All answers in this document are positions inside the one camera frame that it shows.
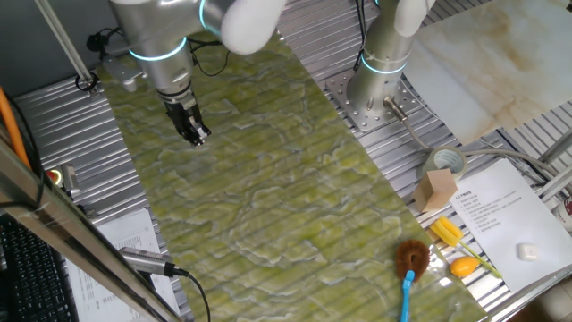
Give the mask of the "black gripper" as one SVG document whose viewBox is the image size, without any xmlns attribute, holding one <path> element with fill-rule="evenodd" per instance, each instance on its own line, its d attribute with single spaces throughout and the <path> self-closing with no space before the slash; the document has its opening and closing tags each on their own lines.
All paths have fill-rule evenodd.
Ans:
<svg viewBox="0 0 572 322">
<path fill-rule="evenodd" d="M 192 94 L 179 98 L 163 97 L 163 101 L 175 130 L 191 145 L 203 145 L 211 131 L 193 116 L 191 108 L 196 103 L 195 97 Z"/>
</svg>

